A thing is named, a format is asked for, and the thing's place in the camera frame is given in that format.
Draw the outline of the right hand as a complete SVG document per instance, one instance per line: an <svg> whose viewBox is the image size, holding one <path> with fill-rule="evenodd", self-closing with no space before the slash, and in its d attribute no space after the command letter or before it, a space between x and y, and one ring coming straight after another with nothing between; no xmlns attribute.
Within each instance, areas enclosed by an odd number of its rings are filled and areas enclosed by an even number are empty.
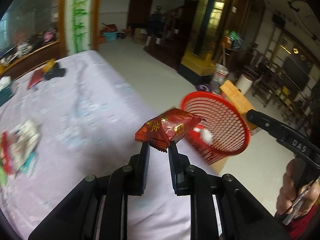
<svg viewBox="0 0 320 240"><path fill-rule="evenodd" d="M277 198L276 209L277 215L282 215L283 213L291 213L292 210L289 210L289 207L292 205L292 202L297 197L297 191L295 189L293 181L293 173L295 171L295 161L292 159L286 167L286 172L283 175L283 185L280 188L279 195ZM304 195L304 203L297 211L294 218L299 218L306 215L311 208L316 203L319 198L319 181L316 181L308 192Z"/></svg>

